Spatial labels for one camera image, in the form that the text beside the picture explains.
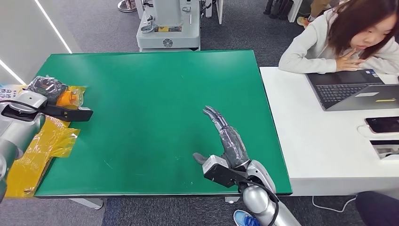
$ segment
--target smartphone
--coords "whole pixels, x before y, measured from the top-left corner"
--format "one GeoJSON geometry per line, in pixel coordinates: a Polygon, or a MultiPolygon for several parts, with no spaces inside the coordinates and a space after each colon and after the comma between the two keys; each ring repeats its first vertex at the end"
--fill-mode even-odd
{"type": "Polygon", "coordinates": [[[374,133],[399,132],[399,116],[383,118],[366,118],[366,123],[374,133]]]}

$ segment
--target gray carpet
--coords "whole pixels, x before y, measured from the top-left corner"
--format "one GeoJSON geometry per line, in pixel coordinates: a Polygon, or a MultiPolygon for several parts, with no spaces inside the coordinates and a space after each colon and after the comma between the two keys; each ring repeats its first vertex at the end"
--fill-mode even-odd
{"type": "Polygon", "coordinates": [[[100,226],[104,211],[69,199],[5,199],[0,226],[100,226]]]}
{"type": "MultiPolygon", "coordinates": [[[[317,204],[340,210],[349,196],[316,197],[317,204]]],[[[311,197],[280,198],[303,226],[364,226],[354,202],[344,213],[312,206],[311,197]]],[[[126,198],[108,199],[103,226],[232,226],[235,210],[246,210],[242,201],[224,198],[126,198]]]]}
{"type": "MultiPolygon", "coordinates": [[[[117,11],[118,1],[53,0],[83,52],[136,52],[137,13],[117,11]]],[[[215,10],[212,19],[201,21],[202,49],[253,49],[259,66],[276,66],[302,28],[263,15],[264,2],[226,0],[223,25],[218,24],[215,10]]],[[[319,197],[316,202],[339,209],[349,198],[319,197]]],[[[304,226],[363,225],[353,203],[339,214],[313,207],[310,197],[281,199],[304,226]]],[[[0,205],[0,225],[231,226],[234,210],[244,208],[241,201],[227,204],[215,197],[109,199],[101,210],[70,200],[5,200],[0,205]]]]}

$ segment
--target white cable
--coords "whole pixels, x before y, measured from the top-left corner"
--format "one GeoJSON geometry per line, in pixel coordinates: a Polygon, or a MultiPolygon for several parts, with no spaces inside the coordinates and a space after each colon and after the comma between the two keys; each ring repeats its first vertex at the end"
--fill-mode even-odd
{"type": "Polygon", "coordinates": [[[355,200],[356,197],[354,197],[353,199],[348,200],[348,201],[345,203],[345,205],[343,206],[342,210],[335,210],[335,209],[331,209],[331,208],[327,208],[327,207],[318,206],[318,205],[314,204],[314,196],[312,196],[312,204],[313,204],[313,206],[315,206],[315,207],[317,207],[317,208],[320,208],[320,209],[331,210],[331,211],[335,211],[335,212],[337,212],[337,213],[343,213],[343,212],[345,211],[346,206],[347,206],[351,201],[355,200]]]}
{"type": "Polygon", "coordinates": [[[366,124],[366,125],[360,125],[356,128],[356,130],[358,131],[358,133],[360,135],[362,135],[364,138],[368,138],[368,139],[378,139],[380,137],[384,138],[384,137],[399,137],[399,132],[386,132],[386,133],[373,133],[372,136],[367,136],[365,134],[363,134],[362,132],[360,132],[360,128],[367,128],[369,129],[369,131],[371,130],[370,125],[366,124]]]}

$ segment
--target laptop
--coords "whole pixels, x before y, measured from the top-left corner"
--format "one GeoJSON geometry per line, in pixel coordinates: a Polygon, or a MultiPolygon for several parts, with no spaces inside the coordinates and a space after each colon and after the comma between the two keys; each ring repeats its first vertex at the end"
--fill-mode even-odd
{"type": "Polygon", "coordinates": [[[399,84],[385,85],[374,70],[306,76],[324,111],[399,108],[399,84]]]}

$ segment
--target table leg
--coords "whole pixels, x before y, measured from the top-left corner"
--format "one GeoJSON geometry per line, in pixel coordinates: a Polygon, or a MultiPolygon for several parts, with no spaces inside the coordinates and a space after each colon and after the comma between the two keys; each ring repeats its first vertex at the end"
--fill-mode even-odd
{"type": "Polygon", "coordinates": [[[103,207],[103,203],[104,203],[103,200],[101,200],[101,199],[81,199],[81,198],[79,198],[79,199],[70,199],[70,200],[80,203],[82,205],[85,205],[87,207],[94,208],[96,210],[101,209],[101,207],[103,207]]]}
{"type": "Polygon", "coordinates": [[[290,12],[288,13],[288,21],[290,23],[295,22],[296,16],[298,15],[299,8],[301,7],[303,0],[293,0],[293,1],[294,1],[294,4],[292,5],[290,12]]]}
{"type": "Polygon", "coordinates": [[[137,9],[137,13],[138,13],[138,18],[141,20],[141,18],[143,17],[143,2],[142,0],[135,0],[135,4],[136,4],[136,9],[137,9]]]}
{"type": "Polygon", "coordinates": [[[238,197],[225,197],[224,201],[228,202],[230,204],[233,204],[233,203],[237,202],[238,199],[239,199],[239,196],[238,197]]]}
{"type": "MultiPolygon", "coordinates": [[[[212,4],[212,0],[205,1],[206,6],[209,6],[209,4],[212,4]]],[[[205,10],[205,17],[212,17],[212,6],[205,10]]]]}

